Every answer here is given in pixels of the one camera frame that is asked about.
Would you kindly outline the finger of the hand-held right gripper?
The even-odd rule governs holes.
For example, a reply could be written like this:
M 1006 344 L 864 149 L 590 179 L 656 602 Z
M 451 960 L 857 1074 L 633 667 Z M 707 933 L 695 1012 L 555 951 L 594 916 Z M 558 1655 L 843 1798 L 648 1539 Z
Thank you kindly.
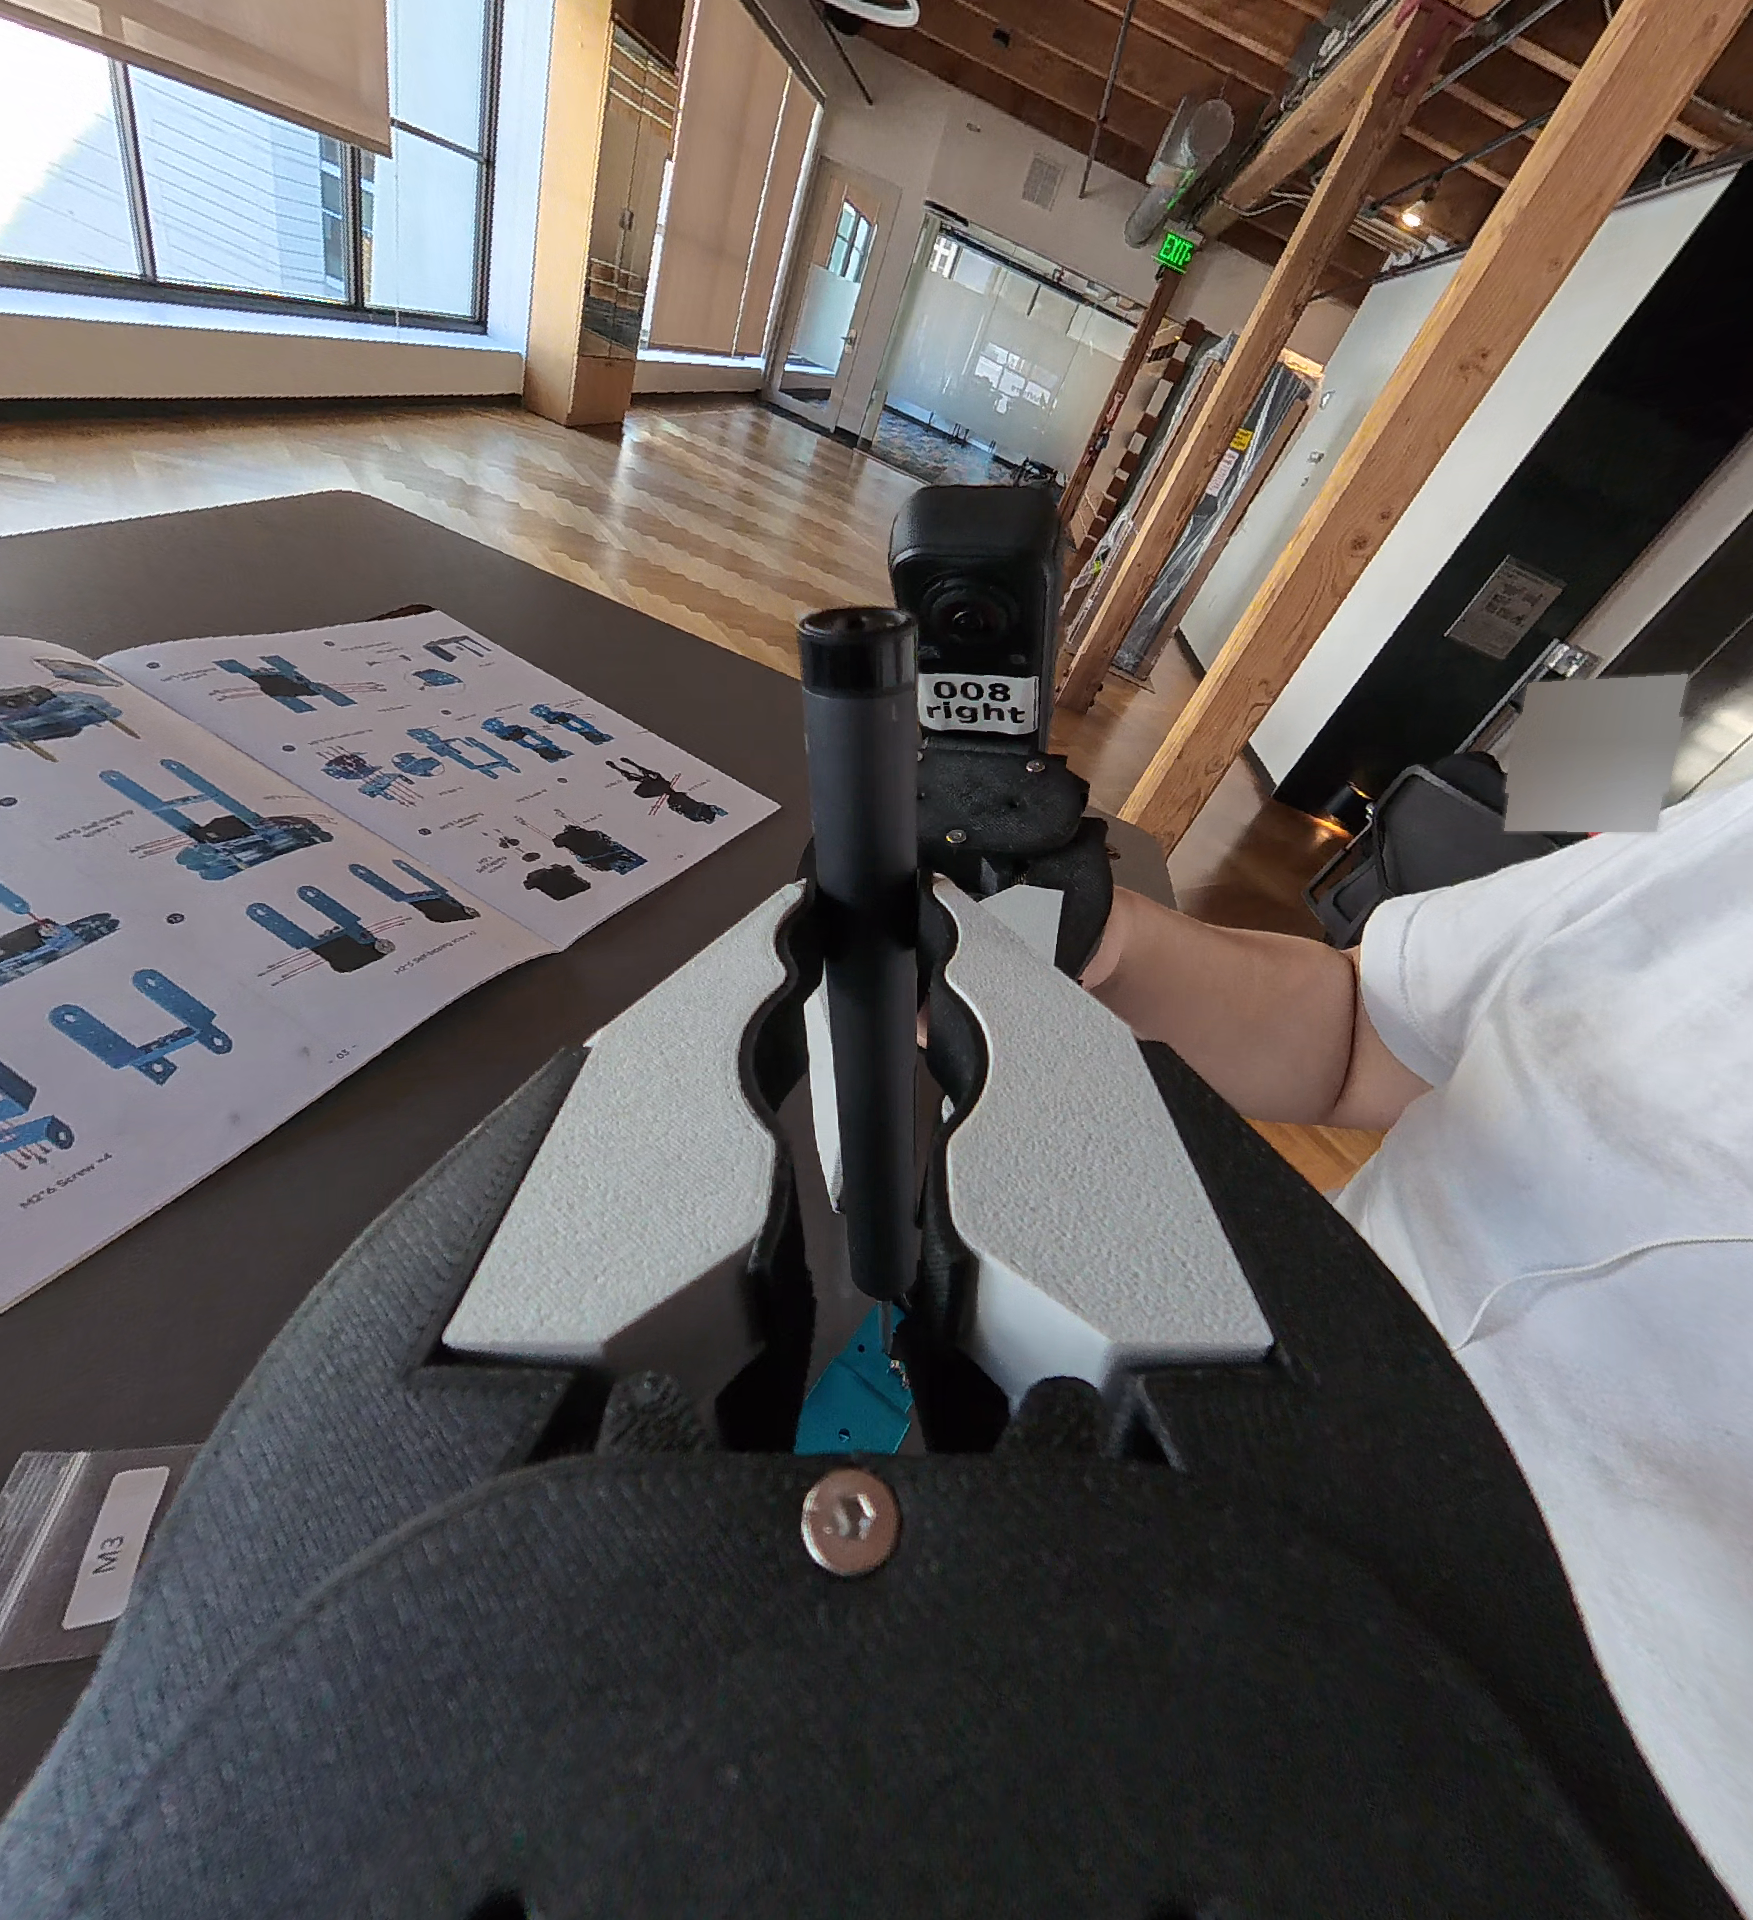
M 826 985 L 819 985 L 806 1000 L 803 1022 L 809 1057 L 814 1136 L 819 1174 L 830 1204 L 842 1204 L 842 1133 Z
M 1058 955 L 1063 903 L 1063 889 L 1043 885 L 1013 885 L 987 898 L 987 909 L 1003 926 L 1033 948 L 1040 958 L 1069 973 L 1067 963 Z

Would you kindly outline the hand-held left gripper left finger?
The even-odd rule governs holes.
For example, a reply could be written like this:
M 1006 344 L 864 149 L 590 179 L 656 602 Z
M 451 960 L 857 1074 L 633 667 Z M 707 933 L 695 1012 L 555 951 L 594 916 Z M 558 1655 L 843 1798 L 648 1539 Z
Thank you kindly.
M 601 1026 L 443 1340 L 454 1351 L 758 1351 L 750 1258 L 786 1155 L 744 1031 L 786 985 L 789 884 Z

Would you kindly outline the open instruction booklet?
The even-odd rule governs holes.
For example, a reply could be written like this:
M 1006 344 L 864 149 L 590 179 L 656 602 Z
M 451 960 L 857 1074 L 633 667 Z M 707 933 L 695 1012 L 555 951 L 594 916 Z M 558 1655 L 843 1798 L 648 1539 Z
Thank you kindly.
M 437 610 L 0 638 L 0 1310 L 775 806 Z

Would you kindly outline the black storage case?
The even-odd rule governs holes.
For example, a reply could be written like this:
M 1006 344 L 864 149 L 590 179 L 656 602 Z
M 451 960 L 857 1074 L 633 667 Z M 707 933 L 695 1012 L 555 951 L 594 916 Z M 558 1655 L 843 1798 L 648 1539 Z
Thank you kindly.
M 1354 948 L 1377 908 L 1558 850 L 1575 834 L 1507 831 L 1504 767 L 1461 753 L 1406 768 L 1375 804 L 1370 823 L 1306 889 L 1333 948 Z

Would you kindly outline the thick wooden post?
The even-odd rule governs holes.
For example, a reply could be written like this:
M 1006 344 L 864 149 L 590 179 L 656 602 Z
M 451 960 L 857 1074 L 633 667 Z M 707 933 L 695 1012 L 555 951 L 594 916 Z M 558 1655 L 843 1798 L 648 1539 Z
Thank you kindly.
M 1623 3 L 1119 814 L 1174 850 L 1752 2 Z

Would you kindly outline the thin wooden post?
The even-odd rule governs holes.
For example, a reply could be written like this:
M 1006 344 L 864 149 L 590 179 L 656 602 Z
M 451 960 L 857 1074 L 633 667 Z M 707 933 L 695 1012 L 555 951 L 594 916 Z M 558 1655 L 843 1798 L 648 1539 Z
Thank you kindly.
M 1224 201 L 1245 214 L 1296 167 L 1322 153 L 1333 132 L 1339 136 L 1224 366 L 1167 440 L 1163 460 L 1139 492 L 1131 535 L 1102 572 L 1100 595 L 1058 687 L 1060 707 L 1083 711 L 1091 705 L 1110 659 L 1150 599 L 1232 433 L 1303 315 L 1322 268 L 1344 240 L 1379 161 L 1417 110 L 1444 47 L 1473 24 L 1473 11 L 1451 3 L 1398 3 L 1224 184 Z

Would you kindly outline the dark grey desk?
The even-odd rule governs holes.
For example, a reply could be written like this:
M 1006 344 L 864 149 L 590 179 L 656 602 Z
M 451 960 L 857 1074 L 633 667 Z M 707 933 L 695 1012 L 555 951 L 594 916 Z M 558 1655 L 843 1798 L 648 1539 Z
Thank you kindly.
M 767 825 L 586 935 L 432 1016 L 340 1091 L 0 1314 L 0 1487 L 27 1450 L 209 1435 L 280 1326 L 409 1183 L 796 873 L 809 838 L 799 694 L 693 639 L 360 492 L 0 540 L 0 634 L 129 646 L 263 635 L 406 605 L 689 747 L 777 802 Z

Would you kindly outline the large window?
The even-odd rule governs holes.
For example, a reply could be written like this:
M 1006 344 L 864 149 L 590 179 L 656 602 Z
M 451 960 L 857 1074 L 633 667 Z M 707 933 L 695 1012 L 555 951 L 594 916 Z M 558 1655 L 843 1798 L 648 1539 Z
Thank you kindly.
M 0 284 L 486 319 L 504 7 L 390 7 L 391 155 L 0 19 Z

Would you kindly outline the clear M3 screw bag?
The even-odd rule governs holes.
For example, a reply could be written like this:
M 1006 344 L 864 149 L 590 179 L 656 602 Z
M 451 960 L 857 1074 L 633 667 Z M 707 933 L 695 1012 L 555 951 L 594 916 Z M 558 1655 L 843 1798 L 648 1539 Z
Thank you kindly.
M 93 1658 L 198 1448 L 24 1452 L 0 1493 L 0 1670 Z

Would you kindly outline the silver ceiling duct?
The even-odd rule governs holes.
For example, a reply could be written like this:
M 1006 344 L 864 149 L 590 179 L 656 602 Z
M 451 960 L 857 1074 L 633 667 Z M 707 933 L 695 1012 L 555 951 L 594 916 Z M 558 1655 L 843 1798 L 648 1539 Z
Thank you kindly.
M 1188 186 L 1224 153 L 1232 140 L 1232 126 L 1234 114 L 1229 98 L 1184 95 L 1154 149 L 1150 186 Z

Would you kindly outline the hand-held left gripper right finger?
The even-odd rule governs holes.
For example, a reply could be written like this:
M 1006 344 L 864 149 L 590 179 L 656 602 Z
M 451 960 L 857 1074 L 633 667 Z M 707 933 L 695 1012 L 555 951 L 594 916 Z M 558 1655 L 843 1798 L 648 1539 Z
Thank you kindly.
M 1272 1324 L 1129 1026 L 952 879 L 937 899 L 987 1048 L 947 1149 L 979 1260 L 964 1350 L 1000 1388 L 1268 1358 Z

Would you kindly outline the glass door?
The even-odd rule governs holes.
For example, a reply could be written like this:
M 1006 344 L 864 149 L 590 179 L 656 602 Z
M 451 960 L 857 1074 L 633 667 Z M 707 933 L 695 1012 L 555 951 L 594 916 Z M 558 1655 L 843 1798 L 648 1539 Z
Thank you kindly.
M 836 433 L 843 415 L 896 208 L 890 181 L 836 160 L 819 163 L 763 396 L 822 433 Z

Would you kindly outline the blue metal bracket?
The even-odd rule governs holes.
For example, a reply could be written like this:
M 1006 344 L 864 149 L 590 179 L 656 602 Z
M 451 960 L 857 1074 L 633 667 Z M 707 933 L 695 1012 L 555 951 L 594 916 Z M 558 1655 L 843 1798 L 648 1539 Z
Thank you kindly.
M 809 1390 L 794 1452 L 893 1454 L 913 1430 L 913 1386 L 902 1359 L 890 1355 L 896 1310 L 870 1309 L 842 1353 Z

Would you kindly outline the person in white shirt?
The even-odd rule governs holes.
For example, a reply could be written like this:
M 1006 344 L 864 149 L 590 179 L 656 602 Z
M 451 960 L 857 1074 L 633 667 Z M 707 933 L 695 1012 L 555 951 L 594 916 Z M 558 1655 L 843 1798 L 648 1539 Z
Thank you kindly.
M 1339 1208 L 1506 1430 L 1753 1915 L 1753 780 L 1391 899 L 1360 975 L 1428 1091 Z

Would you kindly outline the dark grey electric screwdriver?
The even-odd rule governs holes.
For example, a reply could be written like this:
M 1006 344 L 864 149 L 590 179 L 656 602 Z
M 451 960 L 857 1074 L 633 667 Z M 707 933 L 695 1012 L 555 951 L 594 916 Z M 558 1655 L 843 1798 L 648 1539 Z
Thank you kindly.
M 842 1212 L 852 1279 L 883 1303 L 914 1273 L 914 644 L 898 609 L 799 624 Z

